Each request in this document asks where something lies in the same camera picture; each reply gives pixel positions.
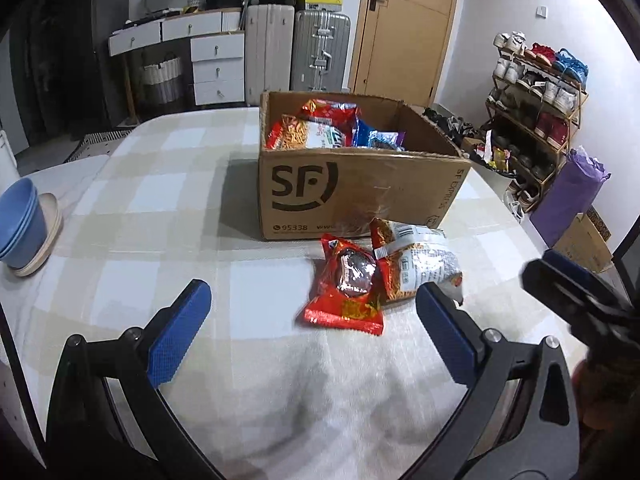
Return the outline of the person's right hand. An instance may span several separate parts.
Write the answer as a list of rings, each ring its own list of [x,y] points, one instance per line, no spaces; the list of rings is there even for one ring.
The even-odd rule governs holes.
[[[574,369],[580,466],[639,443],[639,360],[589,350]]]

